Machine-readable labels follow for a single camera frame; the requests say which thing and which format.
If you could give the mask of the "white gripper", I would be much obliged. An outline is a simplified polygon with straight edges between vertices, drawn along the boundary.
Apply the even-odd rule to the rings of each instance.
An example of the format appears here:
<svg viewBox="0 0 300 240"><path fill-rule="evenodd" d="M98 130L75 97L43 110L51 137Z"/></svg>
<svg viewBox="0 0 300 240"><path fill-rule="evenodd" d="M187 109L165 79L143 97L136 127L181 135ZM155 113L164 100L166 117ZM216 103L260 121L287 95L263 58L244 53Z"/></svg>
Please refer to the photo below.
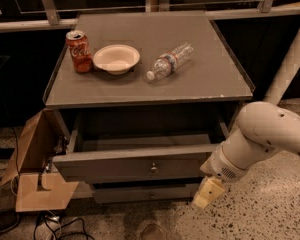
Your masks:
<svg viewBox="0 0 300 240"><path fill-rule="evenodd" d="M222 180L224 182L233 183L239 181L247 174L246 170L236 167L226 158L222 144L220 144L200 166L200 170L205 175L211 176L204 177L192 200L192 204L201 209L206 208L225 192L225 186Z"/></svg>

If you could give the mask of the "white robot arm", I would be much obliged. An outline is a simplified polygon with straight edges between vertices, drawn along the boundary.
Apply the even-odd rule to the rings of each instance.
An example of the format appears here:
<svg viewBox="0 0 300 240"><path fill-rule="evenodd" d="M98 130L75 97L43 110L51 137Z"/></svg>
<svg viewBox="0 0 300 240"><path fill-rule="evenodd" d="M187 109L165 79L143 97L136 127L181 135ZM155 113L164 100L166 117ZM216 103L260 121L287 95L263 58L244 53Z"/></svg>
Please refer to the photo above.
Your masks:
<svg viewBox="0 0 300 240"><path fill-rule="evenodd" d="M236 118L238 129L217 146L201 165L205 174L192 204L205 208L255 163L281 150L300 156L300 116L278 106L300 68L300 28L276 73L265 99L244 106Z"/></svg>

